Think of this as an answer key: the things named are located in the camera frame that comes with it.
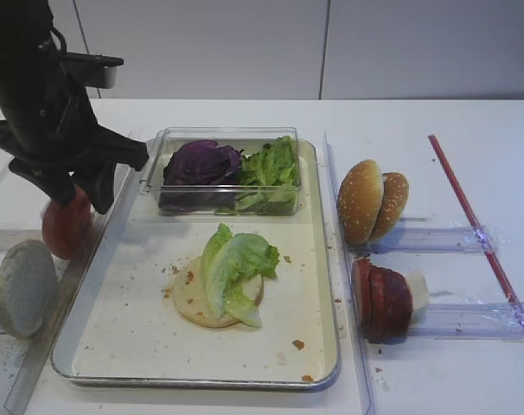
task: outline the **white tray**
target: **white tray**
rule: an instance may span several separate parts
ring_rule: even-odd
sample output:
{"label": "white tray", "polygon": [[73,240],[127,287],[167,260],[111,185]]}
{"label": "white tray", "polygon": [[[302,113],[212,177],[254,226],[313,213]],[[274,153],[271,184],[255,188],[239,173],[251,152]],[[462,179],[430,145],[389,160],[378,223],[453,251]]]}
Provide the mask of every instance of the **white tray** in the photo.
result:
{"label": "white tray", "polygon": [[[316,152],[299,141],[302,181],[293,216],[163,217],[139,175],[118,201],[51,354],[54,370],[82,386],[316,390],[338,375]],[[183,319],[171,297],[172,265],[201,255],[220,222],[260,233],[281,254],[265,285],[262,329],[204,329]],[[284,261],[284,256],[291,263]],[[297,350],[295,340],[305,347]],[[309,375],[312,381],[303,381]]]}

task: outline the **red straw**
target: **red straw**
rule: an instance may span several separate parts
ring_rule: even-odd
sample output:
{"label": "red straw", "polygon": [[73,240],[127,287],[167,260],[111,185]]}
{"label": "red straw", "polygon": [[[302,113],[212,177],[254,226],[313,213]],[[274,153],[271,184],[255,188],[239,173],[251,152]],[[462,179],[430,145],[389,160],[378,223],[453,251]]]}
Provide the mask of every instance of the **red straw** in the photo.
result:
{"label": "red straw", "polygon": [[[439,162],[441,162],[441,165],[443,166],[444,173],[449,179],[452,189],[454,190],[454,193],[456,194],[458,201],[460,202],[460,205],[462,206],[462,209],[465,212],[466,217],[468,218],[468,221],[474,228],[480,229],[481,224],[479,223],[476,214],[473,212],[473,209],[471,208],[471,205],[468,202],[466,195],[463,193],[462,187],[460,186],[460,183],[458,182],[458,179],[456,178],[454,171],[451,168],[451,165],[446,159],[446,156],[444,155],[437,138],[434,135],[430,135],[429,141],[431,142],[431,145],[435,150],[435,154],[437,154]],[[493,269],[493,272],[496,275],[498,283],[502,287],[502,291],[504,291],[504,296],[506,296],[507,300],[510,303],[519,306],[520,301],[518,300],[518,297],[515,294],[514,288],[512,287],[512,284],[510,283],[510,280],[508,279],[506,272],[504,272],[504,270],[502,269],[501,262],[496,257],[496,254],[494,252],[485,252],[485,256],[487,257],[490,267]],[[521,326],[524,328],[521,310],[518,309],[514,310],[514,313]]]}

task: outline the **green lettuce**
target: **green lettuce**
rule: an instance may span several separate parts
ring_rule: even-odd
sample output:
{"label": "green lettuce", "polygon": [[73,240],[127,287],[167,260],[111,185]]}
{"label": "green lettuce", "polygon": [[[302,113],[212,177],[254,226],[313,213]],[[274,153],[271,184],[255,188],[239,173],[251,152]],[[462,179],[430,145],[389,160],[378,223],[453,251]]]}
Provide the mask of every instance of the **green lettuce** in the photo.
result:
{"label": "green lettuce", "polygon": [[[250,157],[242,156],[241,186],[298,185],[297,155],[289,136],[279,137],[272,144]],[[297,191],[261,191],[237,195],[235,211],[256,213],[288,213],[294,211]]]}
{"label": "green lettuce", "polygon": [[231,235],[229,228],[220,224],[202,254],[201,279],[208,307],[216,318],[228,314],[260,327],[258,307],[243,293],[241,283],[258,274],[263,278],[275,278],[279,252],[260,235]]}

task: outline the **plastic box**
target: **plastic box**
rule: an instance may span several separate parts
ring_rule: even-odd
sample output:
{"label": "plastic box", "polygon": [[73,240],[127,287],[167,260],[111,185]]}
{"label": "plastic box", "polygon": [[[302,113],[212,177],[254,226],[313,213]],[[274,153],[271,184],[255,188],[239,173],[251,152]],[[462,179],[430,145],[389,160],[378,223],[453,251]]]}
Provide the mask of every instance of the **plastic box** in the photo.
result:
{"label": "plastic box", "polygon": [[[164,169],[184,144],[215,140],[219,146],[230,145],[242,156],[249,157],[283,136],[291,138],[298,172],[292,186],[164,185]],[[294,128],[168,128],[158,133],[151,149],[142,192],[154,196],[162,215],[292,215],[297,211],[298,193],[302,187],[300,168]]]}

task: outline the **white countertop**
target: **white countertop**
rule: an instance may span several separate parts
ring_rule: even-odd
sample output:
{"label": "white countertop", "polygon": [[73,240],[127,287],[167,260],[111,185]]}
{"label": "white countertop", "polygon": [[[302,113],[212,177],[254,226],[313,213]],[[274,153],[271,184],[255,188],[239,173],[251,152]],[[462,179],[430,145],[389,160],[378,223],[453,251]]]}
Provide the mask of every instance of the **white countertop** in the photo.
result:
{"label": "white countertop", "polygon": [[[364,158],[398,170],[411,184],[406,215],[442,226],[467,220],[427,136],[434,133],[483,224],[496,235],[499,257],[524,301],[524,101],[175,101],[103,99],[93,102],[99,122],[148,140],[168,126],[294,126],[320,157],[329,234],[330,272],[343,297],[323,159],[324,134],[337,174]],[[0,227],[38,227],[46,197],[17,177],[6,177]],[[22,198],[26,208],[22,211]],[[454,294],[444,302],[502,301],[484,257],[389,254],[378,262],[407,271],[419,267],[430,290]],[[345,313],[337,304],[339,324]],[[27,414],[362,413],[348,336],[342,335],[342,372],[320,393],[217,391],[89,391],[64,383],[47,364]],[[493,414],[524,412],[524,345],[497,341],[434,341],[370,347],[372,388],[379,414]]]}

